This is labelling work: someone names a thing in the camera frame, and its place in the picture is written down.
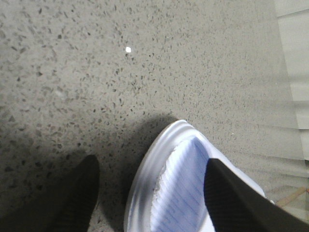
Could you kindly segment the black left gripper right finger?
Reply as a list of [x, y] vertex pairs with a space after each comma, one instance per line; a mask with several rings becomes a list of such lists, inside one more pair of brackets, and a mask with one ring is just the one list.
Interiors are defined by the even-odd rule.
[[209, 159], [205, 205], [217, 232], [307, 232], [309, 225], [248, 186], [219, 159]]

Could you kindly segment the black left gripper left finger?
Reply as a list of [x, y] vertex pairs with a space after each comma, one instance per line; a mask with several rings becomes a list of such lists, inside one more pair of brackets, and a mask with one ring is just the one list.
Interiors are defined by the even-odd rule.
[[97, 203], [100, 169], [86, 156], [63, 180], [0, 220], [2, 232], [85, 232]]

